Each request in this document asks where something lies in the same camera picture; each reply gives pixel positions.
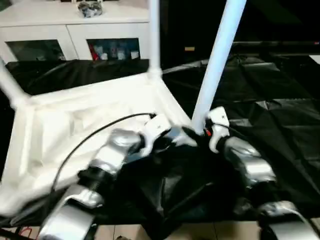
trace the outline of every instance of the object on cabinet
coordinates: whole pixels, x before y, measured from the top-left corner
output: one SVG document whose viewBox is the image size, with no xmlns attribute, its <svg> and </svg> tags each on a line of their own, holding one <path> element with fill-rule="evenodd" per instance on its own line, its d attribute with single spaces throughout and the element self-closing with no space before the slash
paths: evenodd
<svg viewBox="0 0 320 240">
<path fill-rule="evenodd" d="M 92 18 L 94 16 L 99 16 L 102 14 L 102 5 L 100 2 L 91 2 L 82 1 L 78 5 L 79 11 L 85 18 Z"/>
<path fill-rule="evenodd" d="M 138 38 L 88 39 L 87 42 L 94 61 L 140 59 Z"/>
</svg>

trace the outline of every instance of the black tarp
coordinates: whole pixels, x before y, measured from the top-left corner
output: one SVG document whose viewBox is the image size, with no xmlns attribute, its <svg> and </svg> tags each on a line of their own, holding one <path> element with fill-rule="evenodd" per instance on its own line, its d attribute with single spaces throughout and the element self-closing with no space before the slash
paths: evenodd
<svg viewBox="0 0 320 240">
<path fill-rule="evenodd" d="M 17 62 L 7 68 L 35 95 L 142 73 L 147 61 Z M 191 117 L 205 66 L 165 74 L 163 80 Z M 320 216 L 320 66 L 307 56 L 231 56 L 213 107 L 267 156 L 279 184 L 307 217 Z M 14 113 L 1 101 L 3 164 Z M 143 224 L 164 238 L 179 223 L 254 220 L 234 214 L 242 196 L 232 167 L 206 148 L 182 146 L 125 167 L 103 210 L 101 224 Z M 39 225 L 33 218 L 28 225 Z"/>
</svg>

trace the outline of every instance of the white cabinet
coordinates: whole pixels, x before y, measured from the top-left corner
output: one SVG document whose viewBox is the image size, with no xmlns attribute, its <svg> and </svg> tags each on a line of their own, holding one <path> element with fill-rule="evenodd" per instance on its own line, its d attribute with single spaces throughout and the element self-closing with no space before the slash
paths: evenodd
<svg viewBox="0 0 320 240">
<path fill-rule="evenodd" d="M 76 3 L 20 1 L 0 12 L 0 57 L 5 63 L 147 59 L 147 1 L 104 1 L 102 9 L 102 15 L 84 18 Z"/>
<path fill-rule="evenodd" d="M 67 25 L 80 60 L 93 55 L 111 59 L 148 59 L 148 23 L 105 23 Z"/>
<path fill-rule="evenodd" d="M 78 59 L 65 25 L 0 27 L 0 56 L 5 63 Z"/>
</svg>

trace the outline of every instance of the black cable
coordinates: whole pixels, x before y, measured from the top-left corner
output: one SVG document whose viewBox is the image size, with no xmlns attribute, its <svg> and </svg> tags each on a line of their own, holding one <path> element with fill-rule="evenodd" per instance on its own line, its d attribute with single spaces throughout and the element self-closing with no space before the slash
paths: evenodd
<svg viewBox="0 0 320 240">
<path fill-rule="evenodd" d="M 246 141 L 248 141 L 248 142 L 250 143 L 250 141 L 248 140 L 248 136 L 246 136 L 246 135 L 244 135 L 243 133 L 239 132 L 237 129 L 235 129 L 235 128 L 232 127 L 232 126 L 227 126 L 227 125 L 220 124 L 220 123 L 216 123 L 216 122 L 213 122 L 213 125 L 217 125 L 217 126 L 226 128 L 226 129 L 228 129 L 228 130 L 236 133 L 237 135 L 240 135 L 241 137 L 243 137 Z"/>
<path fill-rule="evenodd" d="M 111 127 L 112 125 L 114 124 L 117 124 L 121 121 L 124 121 L 126 119 L 130 119 L 130 118 L 134 118 L 134 117 L 137 117 L 137 116 L 143 116 L 143 115 L 149 115 L 151 118 L 153 118 L 155 116 L 154 113 L 150 113 L 150 112 L 142 112 L 142 113 L 136 113 L 136 114 L 131 114 L 131 115 L 128 115 L 128 116 L 124 116 L 122 118 L 119 118 L 115 121 L 112 121 L 100 128 L 98 128 L 97 130 L 95 130 L 94 132 L 92 132 L 90 135 L 88 135 L 85 139 L 83 139 L 69 154 L 68 156 L 66 156 L 66 158 L 63 160 L 63 162 L 61 163 L 56 175 L 55 175 L 55 178 L 53 180 L 53 184 L 51 186 L 51 190 L 50 190 L 50 194 L 48 196 L 48 200 L 46 202 L 46 206 L 45 206 L 45 210 L 43 211 L 43 213 L 45 214 L 45 217 L 48 215 L 49 211 L 50 211 L 50 203 L 51 203 L 51 200 L 52 200 L 52 197 L 54 195 L 54 192 L 56 190 L 56 186 L 57 186 L 57 183 L 58 183 L 58 179 L 59 179 L 59 176 L 61 174 L 61 171 L 63 169 L 63 167 L 66 165 L 66 163 L 68 162 L 68 160 L 71 158 L 71 156 L 75 153 L 75 151 L 83 144 L 85 143 L 88 139 L 90 139 L 92 136 L 96 135 L 97 133 L 101 132 L 102 130 L 106 129 L 106 128 L 109 128 Z"/>
</svg>

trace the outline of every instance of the white metal frame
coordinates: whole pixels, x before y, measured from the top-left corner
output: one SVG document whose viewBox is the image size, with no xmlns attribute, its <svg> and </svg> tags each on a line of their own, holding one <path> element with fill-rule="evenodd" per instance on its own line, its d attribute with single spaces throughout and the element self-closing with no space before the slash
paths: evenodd
<svg viewBox="0 0 320 240">
<path fill-rule="evenodd" d="M 220 26 L 205 71 L 201 89 L 192 116 L 192 126 L 198 133 L 204 129 L 204 119 L 209 112 L 235 39 L 247 0 L 227 0 Z"/>
<path fill-rule="evenodd" d="M 0 27 L 0 39 L 0 55 L 5 63 L 17 61 L 6 44 L 11 41 L 57 40 L 66 60 L 78 59 L 65 25 Z"/>
<path fill-rule="evenodd" d="M 219 83 L 245 2 L 227 0 L 193 116 L 198 117 L 198 109 L 199 116 L 210 109 L 217 87 L 207 87 Z M 161 78 L 159 10 L 159 0 L 149 0 L 151 42 L 148 73 L 29 97 L 1 66 L 0 87 L 16 114 L 0 184 L 0 215 L 12 216 L 27 202 L 48 193 L 66 155 L 101 124 L 127 114 L 156 111 L 165 114 L 176 125 L 190 125 L 190 119 Z M 77 125 L 83 110 L 88 110 L 86 119 Z M 143 122 L 145 119 L 135 120 L 129 126 L 139 127 L 137 125 L 140 124 L 141 127 Z M 202 119 L 195 119 L 196 129 L 201 122 Z M 108 134 L 98 134 L 77 150 L 63 168 L 58 187 L 77 180 L 78 170 L 86 167 Z"/>
</svg>

